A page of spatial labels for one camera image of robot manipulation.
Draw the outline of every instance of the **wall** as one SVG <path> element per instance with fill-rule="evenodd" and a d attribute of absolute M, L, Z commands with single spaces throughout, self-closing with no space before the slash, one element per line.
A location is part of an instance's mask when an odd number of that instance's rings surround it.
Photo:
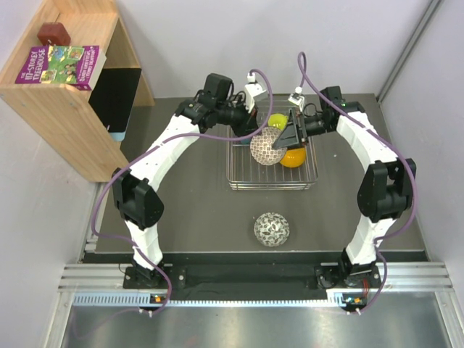
<path fill-rule="evenodd" d="M 464 2 L 446 0 L 383 109 L 394 142 L 418 164 L 419 218 L 428 251 L 447 264 L 464 307 Z"/>
<path fill-rule="evenodd" d="M 193 96 L 211 72 L 240 86 L 253 67 L 288 93 L 301 50 L 317 86 L 378 93 L 428 0 L 117 2 L 160 98 Z"/>
<path fill-rule="evenodd" d="M 40 0 L 0 0 L 0 67 Z M 38 347 L 63 265 L 86 228 L 83 180 L 0 100 L 0 347 Z"/>

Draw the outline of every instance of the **yellow ball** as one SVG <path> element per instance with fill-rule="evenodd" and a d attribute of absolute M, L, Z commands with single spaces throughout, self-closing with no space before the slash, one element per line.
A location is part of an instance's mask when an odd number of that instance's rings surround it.
<path fill-rule="evenodd" d="M 283 131 L 287 124 L 287 120 L 288 118 L 284 114 L 272 114 L 269 117 L 268 126 L 275 127 Z"/>
<path fill-rule="evenodd" d="M 288 168 L 296 168 L 305 163 L 306 160 L 306 148 L 288 150 L 283 159 L 281 159 L 281 165 Z"/>

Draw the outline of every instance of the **gray floor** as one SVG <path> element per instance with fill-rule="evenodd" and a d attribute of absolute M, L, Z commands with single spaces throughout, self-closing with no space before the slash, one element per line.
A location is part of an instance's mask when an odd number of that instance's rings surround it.
<path fill-rule="evenodd" d="M 115 307 L 79 307 L 75 332 L 85 336 Z M 63 348 L 447 348 L 434 294 L 384 294 L 361 317 L 339 308 L 182 308 L 149 319 L 124 313 L 77 340 L 68 325 Z"/>
<path fill-rule="evenodd" d="M 286 96 L 278 97 L 278 104 L 282 105 L 283 98 Z M 317 102 L 316 98 L 312 99 L 310 101 Z M 378 133 L 388 138 L 373 94 L 346 95 L 346 99 L 359 101 Z M 153 108 L 133 111 L 121 147 L 128 159 L 148 149 L 182 100 L 158 99 Z M 314 140 L 319 178 L 308 191 L 232 191 L 225 176 L 225 143 L 198 140 L 186 150 L 159 188 L 158 194 L 165 204 L 158 228 L 162 250 L 269 250 L 252 233 L 254 219 L 264 212 L 281 213 L 291 228 L 288 241 L 273 250 L 342 250 L 351 241 L 360 217 L 356 196 L 364 173 L 354 152 L 338 134 L 317 136 Z M 396 227 L 403 224 L 407 216 L 405 213 Z M 112 197 L 108 199 L 101 232 L 129 236 L 113 207 Z M 381 248 L 423 250 L 418 224 L 414 223 L 404 235 L 386 241 Z M 122 241 L 99 239 L 96 250 L 130 252 L 131 248 Z"/>

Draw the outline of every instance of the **wire basket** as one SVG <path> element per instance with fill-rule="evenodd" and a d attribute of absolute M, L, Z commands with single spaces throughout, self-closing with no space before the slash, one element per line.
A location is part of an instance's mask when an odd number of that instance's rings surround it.
<path fill-rule="evenodd" d="M 288 102 L 274 103 L 273 111 L 288 115 Z M 267 107 L 260 107 L 258 121 L 264 120 Z M 227 130 L 228 137 L 233 131 Z M 318 179 L 318 170 L 314 143 L 309 139 L 306 147 L 306 160 L 296 168 L 276 165 L 261 165 L 254 160 L 249 144 L 228 142 L 227 144 L 227 179 L 233 190 L 306 190 Z"/>

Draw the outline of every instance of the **book cover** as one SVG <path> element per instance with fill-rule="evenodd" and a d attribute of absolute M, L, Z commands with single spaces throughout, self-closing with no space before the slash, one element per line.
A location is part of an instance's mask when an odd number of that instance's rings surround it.
<path fill-rule="evenodd" d="M 91 90 L 105 60 L 98 46 L 33 47 L 16 83 L 68 83 Z"/>

